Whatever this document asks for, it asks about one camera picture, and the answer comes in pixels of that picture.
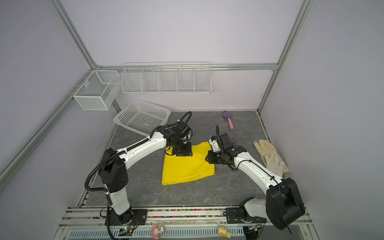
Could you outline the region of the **yellow trousers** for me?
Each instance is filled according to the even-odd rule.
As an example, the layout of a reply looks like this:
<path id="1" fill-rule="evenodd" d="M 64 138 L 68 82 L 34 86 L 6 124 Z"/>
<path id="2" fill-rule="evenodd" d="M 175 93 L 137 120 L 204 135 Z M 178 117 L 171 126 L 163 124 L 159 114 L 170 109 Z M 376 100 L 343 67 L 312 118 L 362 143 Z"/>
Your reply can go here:
<path id="1" fill-rule="evenodd" d="M 192 156 L 172 156 L 172 148 L 166 149 L 162 174 L 162 185 L 175 185 L 192 182 L 215 175 L 215 166 L 205 158 L 211 150 L 208 142 L 192 146 Z"/>

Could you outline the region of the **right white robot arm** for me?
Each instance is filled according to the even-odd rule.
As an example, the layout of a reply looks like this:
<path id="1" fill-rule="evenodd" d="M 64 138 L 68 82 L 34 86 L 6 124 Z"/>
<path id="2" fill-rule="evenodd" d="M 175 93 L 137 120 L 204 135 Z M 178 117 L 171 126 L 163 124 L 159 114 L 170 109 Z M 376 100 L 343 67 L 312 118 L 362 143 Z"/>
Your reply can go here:
<path id="1" fill-rule="evenodd" d="M 266 195 L 265 200 L 247 198 L 239 204 L 239 213 L 234 218 L 250 223 L 254 219 L 269 219 L 279 230 L 306 213 L 298 186 L 291 178 L 282 178 L 258 163 L 242 146 L 233 143 L 228 134 L 220 134 L 216 126 L 216 135 L 209 140 L 211 150 L 206 162 L 226 165 L 233 172 L 244 172 Z"/>

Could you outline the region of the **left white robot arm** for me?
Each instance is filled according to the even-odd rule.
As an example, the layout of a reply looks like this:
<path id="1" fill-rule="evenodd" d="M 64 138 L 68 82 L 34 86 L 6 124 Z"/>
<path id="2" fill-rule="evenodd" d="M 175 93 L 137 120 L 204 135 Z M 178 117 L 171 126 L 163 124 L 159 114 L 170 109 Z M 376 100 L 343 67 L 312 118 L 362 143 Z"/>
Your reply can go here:
<path id="1" fill-rule="evenodd" d="M 191 157 L 193 136 L 188 121 L 192 112 L 184 114 L 177 122 L 155 127 L 143 140 L 117 151 L 106 151 L 105 158 L 89 173 L 84 187 L 88 192 L 102 191 L 108 200 L 108 211 L 113 210 L 119 224 L 129 224 L 134 213 L 128 200 L 127 170 L 149 154 L 165 148 L 166 155 Z"/>

